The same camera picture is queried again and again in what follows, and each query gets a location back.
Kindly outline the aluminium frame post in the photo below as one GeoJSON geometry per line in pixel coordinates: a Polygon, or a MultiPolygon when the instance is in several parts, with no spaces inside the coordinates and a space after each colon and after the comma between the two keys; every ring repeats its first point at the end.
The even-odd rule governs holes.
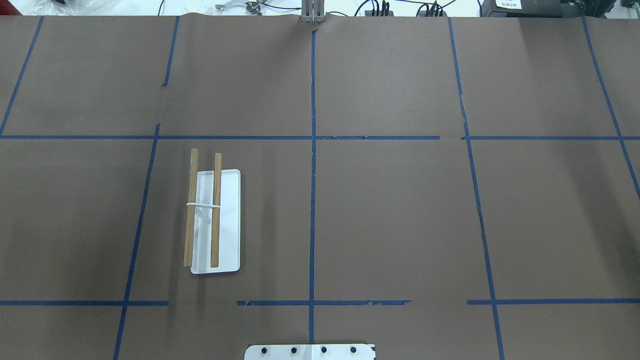
{"type": "Polygon", "coordinates": [[[301,1],[301,22],[302,23],[324,23],[326,19],[324,0],[302,0],[301,1]]]}

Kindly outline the right wooden rack bar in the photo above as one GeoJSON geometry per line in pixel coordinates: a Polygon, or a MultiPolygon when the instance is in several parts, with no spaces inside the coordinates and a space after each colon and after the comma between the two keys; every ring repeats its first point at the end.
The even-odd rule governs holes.
{"type": "Polygon", "coordinates": [[[212,175],[212,219],[210,242],[210,266],[219,267],[220,253],[220,217],[221,217],[221,190],[222,190],[222,153],[214,154],[214,173],[212,175]]]}

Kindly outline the black power box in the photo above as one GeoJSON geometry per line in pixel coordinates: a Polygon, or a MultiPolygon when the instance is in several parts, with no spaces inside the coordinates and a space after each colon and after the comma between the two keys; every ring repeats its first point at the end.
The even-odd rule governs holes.
{"type": "Polygon", "coordinates": [[[603,18],[615,0],[483,0],[482,18],[603,18]]]}

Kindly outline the wooden rack bar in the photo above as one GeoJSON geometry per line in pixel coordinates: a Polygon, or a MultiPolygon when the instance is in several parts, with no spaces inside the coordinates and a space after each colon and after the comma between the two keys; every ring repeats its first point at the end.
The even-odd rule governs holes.
{"type": "Polygon", "coordinates": [[[219,267],[220,253],[220,217],[221,217],[221,190],[222,190],[222,153],[214,154],[214,173],[212,175],[212,219],[210,242],[210,266],[219,267]]]}
{"type": "MultiPolygon", "coordinates": [[[[195,203],[197,195],[197,179],[199,171],[199,150],[192,148],[190,150],[189,165],[189,191],[187,194],[187,203],[195,203]]],[[[183,266],[190,267],[193,263],[194,251],[194,230],[195,230],[195,207],[194,205],[186,205],[186,227],[185,227],[185,244],[183,249],[183,266]]]]}

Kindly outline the white towel rack base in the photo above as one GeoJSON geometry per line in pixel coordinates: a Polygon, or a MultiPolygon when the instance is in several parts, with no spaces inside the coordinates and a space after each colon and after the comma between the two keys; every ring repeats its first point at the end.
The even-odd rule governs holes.
{"type": "Polygon", "coordinates": [[[213,170],[199,171],[194,205],[194,239],[192,265],[194,275],[237,272],[241,267],[242,173],[238,169],[221,172],[221,216],[219,266],[210,265],[213,170]]]}

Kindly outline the left wooden rack bar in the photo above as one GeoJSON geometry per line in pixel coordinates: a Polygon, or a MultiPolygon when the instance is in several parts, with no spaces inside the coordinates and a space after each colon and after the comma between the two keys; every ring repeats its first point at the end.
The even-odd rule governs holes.
{"type": "MultiPolygon", "coordinates": [[[[187,203],[195,203],[197,195],[197,179],[199,171],[199,150],[192,148],[190,150],[189,165],[189,191],[187,194],[187,203]]],[[[186,205],[186,227],[185,227],[185,244],[183,249],[183,266],[190,267],[193,263],[194,251],[194,230],[195,230],[195,207],[194,205],[186,205]]]]}

